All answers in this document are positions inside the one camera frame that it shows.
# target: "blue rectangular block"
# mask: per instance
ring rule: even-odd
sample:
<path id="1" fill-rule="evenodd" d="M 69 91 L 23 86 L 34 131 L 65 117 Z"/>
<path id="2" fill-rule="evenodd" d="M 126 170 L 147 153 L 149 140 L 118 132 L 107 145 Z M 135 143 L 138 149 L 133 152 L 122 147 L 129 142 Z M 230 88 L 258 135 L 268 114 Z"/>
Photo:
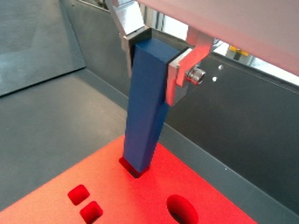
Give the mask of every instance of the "blue rectangular block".
<path id="1" fill-rule="evenodd" d="M 154 38 L 135 45 L 125 159 L 138 172 L 150 166 L 155 154 L 169 112 L 165 103 L 167 67 L 178 53 Z"/>

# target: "gray metal panel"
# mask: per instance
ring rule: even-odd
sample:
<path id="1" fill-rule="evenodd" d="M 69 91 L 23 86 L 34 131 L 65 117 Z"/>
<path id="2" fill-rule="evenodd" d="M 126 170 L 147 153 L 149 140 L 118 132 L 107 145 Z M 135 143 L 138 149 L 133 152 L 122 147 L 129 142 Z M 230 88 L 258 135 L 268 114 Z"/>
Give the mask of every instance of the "gray metal panel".
<path id="1" fill-rule="evenodd" d="M 59 0 L 0 4 L 0 95 L 6 95 L 86 65 Z"/>
<path id="2" fill-rule="evenodd" d="M 110 13 L 78 0 L 62 0 L 89 69 L 129 95 L 127 58 Z"/>
<path id="3" fill-rule="evenodd" d="M 0 210 L 125 134 L 117 102 L 89 70 L 0 99 Z"/>
<path id="4" fill-rule="evenodd" d="M 299 89 L 217 55 L 202 67 L 208 78 L 167 122 L 299 214 Z"/>

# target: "red platform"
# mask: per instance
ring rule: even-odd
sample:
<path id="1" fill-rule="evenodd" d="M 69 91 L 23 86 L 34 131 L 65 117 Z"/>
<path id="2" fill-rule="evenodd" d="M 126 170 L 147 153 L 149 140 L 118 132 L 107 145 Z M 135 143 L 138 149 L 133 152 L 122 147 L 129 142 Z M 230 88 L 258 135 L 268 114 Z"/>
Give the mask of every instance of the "red platform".
<path id="1" fill-rule="evenodd" d="M 159 144 L 149 172 L 119 163 L 121 137 L 0 213 L 0 223 L 254 224 L 206 180 Z"/>

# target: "round hole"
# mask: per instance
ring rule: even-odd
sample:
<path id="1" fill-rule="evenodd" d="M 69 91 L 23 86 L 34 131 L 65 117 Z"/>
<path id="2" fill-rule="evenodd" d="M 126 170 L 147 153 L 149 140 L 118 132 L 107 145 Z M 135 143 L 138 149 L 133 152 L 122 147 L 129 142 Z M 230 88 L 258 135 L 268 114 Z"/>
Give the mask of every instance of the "round hole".
<path id="1" fill-rule="evenodd" d="M 198 224 L 200 215 L 193 203 L 181 195 L 173 195 L 167 199 L 167 208 L 173 218 L 181 224 Z"/>

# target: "square hole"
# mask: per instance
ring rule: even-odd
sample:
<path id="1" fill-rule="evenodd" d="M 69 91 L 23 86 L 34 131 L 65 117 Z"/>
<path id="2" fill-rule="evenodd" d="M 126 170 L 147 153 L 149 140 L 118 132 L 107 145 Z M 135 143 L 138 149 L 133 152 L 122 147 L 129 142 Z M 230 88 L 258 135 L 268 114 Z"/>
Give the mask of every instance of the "square hole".
<path id="1" fill-rule="evenodd" d="M 91 224 L 103 215 L 103 210 L 97 201 L 91 201 L 79 212 L 87 224 Z"/>
<path id="2" fill-rule="evenodd" d="M 89 196 L 90 191 L 85 185 L 78 185 L 69 193 L 70 200 L 77 206 Z"/>

